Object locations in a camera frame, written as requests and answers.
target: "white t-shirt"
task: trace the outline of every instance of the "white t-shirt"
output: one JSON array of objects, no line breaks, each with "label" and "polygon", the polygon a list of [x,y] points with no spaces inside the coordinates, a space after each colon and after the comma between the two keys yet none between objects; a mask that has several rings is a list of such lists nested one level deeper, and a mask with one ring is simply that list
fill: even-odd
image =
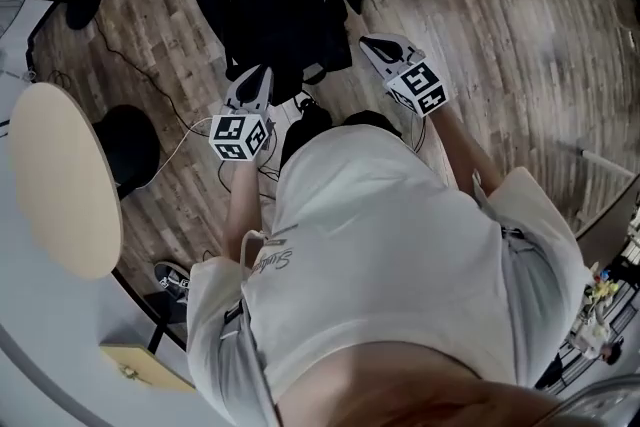
[{"label": "white t-shirt", "polygon": [[[588,279],[571,230],[518,169],[489,201],[554,248],[554,261],[542,265],[557,286],[547,293],[546,283],[527,283],[508,294],[500,225],[375,127],[314,138],[285,165],[276,199],[273,235],[244,288],[274,402],[329,354],[382,341],[438,350],[483,379],[533,385],[568,333]],[[527,272],[525,281],[535,281]],[[238,264],[214,258],[194,266],[189,363],[196,386],[223,414],[207,330],[239,298]],[[553,304],[539,307],[545,298]],[[521,310],[534,319],[524,324],[548,331],[541,339],[552,345],[531,352],[526,375],[516,347],[538,334],[514,325],[511,314]]]}]

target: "wall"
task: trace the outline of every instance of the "wall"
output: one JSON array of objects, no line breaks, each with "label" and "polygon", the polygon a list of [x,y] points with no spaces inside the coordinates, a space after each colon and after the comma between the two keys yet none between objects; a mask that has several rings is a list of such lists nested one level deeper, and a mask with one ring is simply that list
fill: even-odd
[{"label": "wall", "polygon": [[[25,2],[0,39],[6,69],[26,70],[27,37],[48,6]],[[0,121],[9,117],[24,87],[0,76]],[[79,280],[34,245],[16,206],[7,150],[7,138],[0,139],[0,342],[7,351],[0,352],[0,422],[6,427],[79,425],[25,377],[31,375],[71,410],[84,412],[90,425],[223,425],[198,394],[127,381],[100,352],[98,344],[105,340],[146,344],[154,326],[111,276]],[[165,338],[157,355],[189,378],[184,352],[173,342]]]}]

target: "round wooden table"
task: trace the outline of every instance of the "round wooden table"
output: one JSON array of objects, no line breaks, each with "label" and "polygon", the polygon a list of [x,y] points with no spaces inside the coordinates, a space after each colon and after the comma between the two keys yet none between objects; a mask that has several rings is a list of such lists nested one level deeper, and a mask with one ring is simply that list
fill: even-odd
[{"label": "round wooden table", "polygon": [[52,84],[29,86],[13,110],[9,145],[18,204],[36,242],[77,276],[109,274],[122,249],[120,201],[80,106]]}]

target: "wooden floor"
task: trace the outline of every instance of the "wooden floor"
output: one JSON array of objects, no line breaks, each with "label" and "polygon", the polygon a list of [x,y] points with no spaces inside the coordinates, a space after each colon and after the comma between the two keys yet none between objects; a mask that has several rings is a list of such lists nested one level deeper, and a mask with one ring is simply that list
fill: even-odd
[{"label": "wooden floor", "polygon": [[[622,18],[616,0],[365,0],[362,17],[351,12],[347,22],[353,67],[312,91],[336,121],[372,109],[402,127],[407,140],[413,123],[417,139],[418,122],[384,96],[357,47],[368,32],[405,34],[455,90],[456,108],[500,168],[528,167],[577,230],[624,185],[579,160],[578,144],[640,171],[640,63]],[[148,70],[188,123],[218,112],[229,86],[223,49],[195,0],[103,0],[98,21],[110,45]],[[74,33],[58,9],[36,36],[33,55],[41,79],[54,69],[71,77],[65,86],[92,121],[121,103],[142,108],[163,160],[182,138],[166,99],[106,51],[94,24]],[[291,112],[273,112],[280,144]],[[420,156],[452,182],[431,126]],[[220,251],[228,194],[218,165],[207,141],[190,135],[148,188],[122,202],[118,268],[139,293],[157,289],[153,262],[189,267],[205,250]],[[262,191],[274,190],[262,177]],[[273,204],[263,205],[270,222]]]}]

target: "pants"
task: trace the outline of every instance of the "pants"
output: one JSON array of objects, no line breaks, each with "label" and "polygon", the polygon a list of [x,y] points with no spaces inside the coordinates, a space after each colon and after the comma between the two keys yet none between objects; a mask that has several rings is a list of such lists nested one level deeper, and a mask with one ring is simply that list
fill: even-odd
[{"label": "pants", "polygon": [[[391,122],[382,114],[373,111],[362,111],[353,114],[344,120],[342,126],[351,125],[372,125],[391,132],[397,137],[402,137]],[[315,136],[333,127],[331,115],[318,105],[310,105],[304,110],[302,119],[296,121],[289,127],[287,136],[282,146],[282,157],[280,158],[280,169],[284,167],[291,156],[307,144]]]}]

